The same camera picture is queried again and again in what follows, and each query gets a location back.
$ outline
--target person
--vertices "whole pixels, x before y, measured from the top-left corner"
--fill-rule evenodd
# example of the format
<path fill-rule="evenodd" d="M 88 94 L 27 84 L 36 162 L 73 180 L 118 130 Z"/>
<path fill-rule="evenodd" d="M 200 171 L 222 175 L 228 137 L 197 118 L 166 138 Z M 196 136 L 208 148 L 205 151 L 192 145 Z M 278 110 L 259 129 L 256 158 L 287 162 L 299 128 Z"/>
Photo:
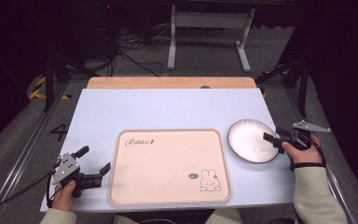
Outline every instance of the person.
<path fill-rule="evenodd" d="M 311 140 L 318 146 L 321 145 L 320 139 L 315 135 L 311 136 Z M 328 186 L 323 153 L 321 154 L 315 146 L 300 151 L 289 143 L 282 142 L 282 147 L 293 158 L 295 168 L 296 223 L 348 223 L 342 207 Z M 45 214 L 41 224 L 76 223 L 76 215 L 72 212 L 72 191 L 75 185 L 75 181 L 70 181 L 55 194 L 52 207 Z M 115 216 L 113 223 L 136 224 L 133 220 L 122 216 Z M 216 209 L 206 223 L 241 224 L 242 221 L 237 209 Z"/>

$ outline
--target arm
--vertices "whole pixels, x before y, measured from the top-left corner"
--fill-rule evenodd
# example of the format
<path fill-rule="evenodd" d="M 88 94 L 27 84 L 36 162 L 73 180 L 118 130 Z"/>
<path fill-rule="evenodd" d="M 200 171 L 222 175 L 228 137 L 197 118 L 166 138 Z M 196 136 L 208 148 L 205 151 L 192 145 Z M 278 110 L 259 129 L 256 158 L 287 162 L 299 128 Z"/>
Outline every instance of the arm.
<path fill-rule="evenodd" d="M 311 140 L 320 145 L 320 140 Z M 296 189 L 294 206 L 297 223 L 347 223 L 345 213 L 328 187 L 323 156 L 314 146 L 300 151 L 283 142 L 295 164 Z"/>
<path fill-rule="evenodd" d="M 75 224 L 76 215 L 72 212 L 72 191 L 76 182 L 71 180 L 62 190 L 56 187 L 53 205 L 42 219 L 41 224 Z"/>

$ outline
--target white tabletop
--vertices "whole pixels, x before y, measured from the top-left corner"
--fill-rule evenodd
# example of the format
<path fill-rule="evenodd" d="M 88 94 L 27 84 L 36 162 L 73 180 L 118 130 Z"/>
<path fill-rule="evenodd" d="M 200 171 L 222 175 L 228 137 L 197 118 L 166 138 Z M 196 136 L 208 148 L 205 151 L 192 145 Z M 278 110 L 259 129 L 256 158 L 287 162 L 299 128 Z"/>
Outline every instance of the white tabletop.
<path fill-rule="evenodd" d="M 278 154 L 266 163 L 251 163 L 230 148 L 227 132 L 241 119 L 255 119 L 275 130 L 259 89 L 83 90 L 61 151 L 62 155 L 89 146 L 89 153 L 77 159 L 81 173 L 97 174 L 108 162 L 113 164 L 118 135 L 125 130 L 215 129 L 222 137 L 232 195 L 220 203 L 112 204 L 108 200 L 109 172 L 103 177 L 101 188 L 84 190 L 75 199 L 74 211 L 130 212 L 292 203 L 295 177 L 289 170 L 286 154 Z M 47 210 L 44 200 L 41 211 Z"/>

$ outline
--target person's left hand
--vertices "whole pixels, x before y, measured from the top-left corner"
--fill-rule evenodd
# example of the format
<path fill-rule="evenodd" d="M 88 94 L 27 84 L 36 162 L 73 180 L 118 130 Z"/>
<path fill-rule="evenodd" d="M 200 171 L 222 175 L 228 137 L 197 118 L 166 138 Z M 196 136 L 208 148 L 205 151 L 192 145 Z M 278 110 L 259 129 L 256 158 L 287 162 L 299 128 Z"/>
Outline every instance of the person's left hand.
<path fill-rule="evenodd" d="M 54 209 L 62 210 L 62 211 L 72 211 L 72 191 L 74 191 L 76 186 L 75 180 L 69 181 L 65 187 L 58 191 L 60 187 L 56 186 L 55 191 L 57 192 L 54 195 L 53 205 L 51 206 Z"/>

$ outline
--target bunny face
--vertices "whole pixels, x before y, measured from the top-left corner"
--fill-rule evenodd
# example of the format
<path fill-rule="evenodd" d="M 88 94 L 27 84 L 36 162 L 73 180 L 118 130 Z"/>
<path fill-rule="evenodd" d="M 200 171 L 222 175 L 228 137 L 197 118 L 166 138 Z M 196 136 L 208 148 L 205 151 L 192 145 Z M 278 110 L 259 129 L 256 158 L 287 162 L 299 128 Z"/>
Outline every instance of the bunny face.
<path fill-rule="evenodd" d="M 217 178 L 215 170 L 203 170 L 201 173 L 200 191 L 218 191 L 221 190 L 220 182 Z"/>

